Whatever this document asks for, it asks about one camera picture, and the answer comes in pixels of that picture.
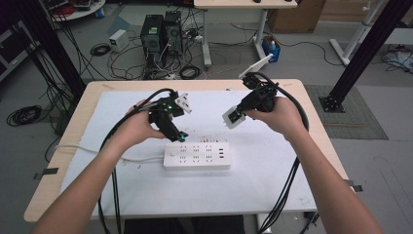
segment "power socket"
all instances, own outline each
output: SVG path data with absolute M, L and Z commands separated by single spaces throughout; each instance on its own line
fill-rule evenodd
M 169 143 L 165 148 L 167 170 L 214 170 L 231 167 L 230 144 L 227 142 Z

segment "computer tower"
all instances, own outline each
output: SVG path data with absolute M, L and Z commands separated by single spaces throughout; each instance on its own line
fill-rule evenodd
M 164 26 L 164 16 L 147 15 L 140 32 L 143 50 L 149 53 L 161 53 L 168 43 Z
M 181 30 L 181 12 L 166 12 L 164 25 L 169 41 L 169 54 L 179 55 L 183 53 L 182 30 Z

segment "white box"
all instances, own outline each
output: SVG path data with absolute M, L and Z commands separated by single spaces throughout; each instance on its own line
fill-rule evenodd
M 119 29 L 109 38 L 109 41 L 113 51 L 121 52 L 129 44 L 128 33 L 126 30 Z

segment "black tape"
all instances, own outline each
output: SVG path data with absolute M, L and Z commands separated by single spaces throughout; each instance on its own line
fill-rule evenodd
M 57 174 L 58 168 L 44 169 L 42 175 L 54 175 Z
M 344 179 L 344 180 L 347 182 L 347 184 L 349 184 L 349 186 L 351 186 L 355 190 L 355 192 L 363 191 L 361 185 L 355 185 L 355 182 L 349 179 Z

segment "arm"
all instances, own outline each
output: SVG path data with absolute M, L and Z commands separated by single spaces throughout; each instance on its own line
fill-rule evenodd
M 291 143 L 327 233 L 382 233 L 371 212 L 319 150 L 289 99 L 276 97 L 271 113 L 248 110 L 246 115 L 265 122 Z
M 108 178 L 124 152 L 149 137 L 164 135 L 150 126 L 148 112 L 133 115 L 123 123 L 90 164 L 52 203 L 32 233 L 82 233 Z

